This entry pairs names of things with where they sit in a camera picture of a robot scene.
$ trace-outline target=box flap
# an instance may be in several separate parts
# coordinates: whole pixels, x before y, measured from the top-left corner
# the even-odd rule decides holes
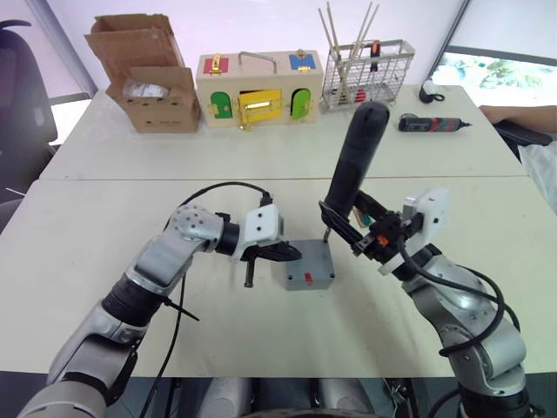
[[[112,83],[124,82],[130,67],[184,65],[165,15],[97,17],[85,38]]]
[[[113,32],[118,30],[142,30],[142,29],[162,29],[172,32],[168,17],[161,14],[146,15],[112,15],[97,16],[96,22],[91,28],[91,33]]]

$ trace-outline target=green door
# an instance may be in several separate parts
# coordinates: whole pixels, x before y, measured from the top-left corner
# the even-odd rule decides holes
[[[230,119],[232,117],[230,98],[226,93],[222,91],[212,93],[211,106],[216,119]]]
[[[302,119],[310,112],[310,99],[312,94],[307,89],[297,89],[292,94],[292,104],[290,106],[290,114],[292,119]]]

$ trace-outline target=wire basket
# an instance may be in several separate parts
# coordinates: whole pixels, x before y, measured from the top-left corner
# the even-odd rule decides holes
[[[397,97],[414,57],[414,48],[402,39],[382,41],[379,57],[369,57],[372,43],[364,41],[352,60],[348,56],[354,44],[340,45],[340,57],[335,50],[329,50],[323,83],[327,110],[354,107],[366,100],[392,102]],[[377,65],[376,71],[372,71],[372,64]]]

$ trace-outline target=metal handle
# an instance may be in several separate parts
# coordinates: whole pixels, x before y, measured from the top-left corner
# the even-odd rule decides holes
[[[238,64],[240,64],[240,65],[242,64],[242,56],[243,55],[247,55],[248,57],[266,59],[267,61],[271,61],[272,62],[272,72],[274,72],[275,74],[277,73],[277,60],[275,58],[268,57],[266,55],[255,54],[253,52],[240,51],[240,53],[238,54]]]

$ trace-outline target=white table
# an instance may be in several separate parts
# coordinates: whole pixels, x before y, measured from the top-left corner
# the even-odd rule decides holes
[[[46,372],[91,306],[104,297],[182,198],[207,181],[38,181],[0,236],[0,370]],[[317,238],[327,180],[259,181],[272,191],[290,239]],[[453,261],[498,281],[520,317],[526,370],[557,371],[557,219],[528,177],[368,179],[364,189],[400,209],[420,188],[452,191],[435,240]],[[198,202],[233,218],[258,194],[219,189]],[[284,266],[261,261],[255,287],[245,264],[199,254],[186,286],[184,320],[167,375],[450,376],[439,339],[393,277],[331,237],[337,278],[326,291],[287,292]],[[175,312],[162,307],[140,348],[136,375],[154,375]]]
[[[444,102],[422,104],[418,86],[403,86],[368,177],[526,176],[494,128],[459,86]],[[402,113],[458,117],[473,125],[453,133],[397,129]],[[315,124],[208,128],[195,134],[137,133],[103,92],[91,101],[41,179],[329,179],[349,111]]]

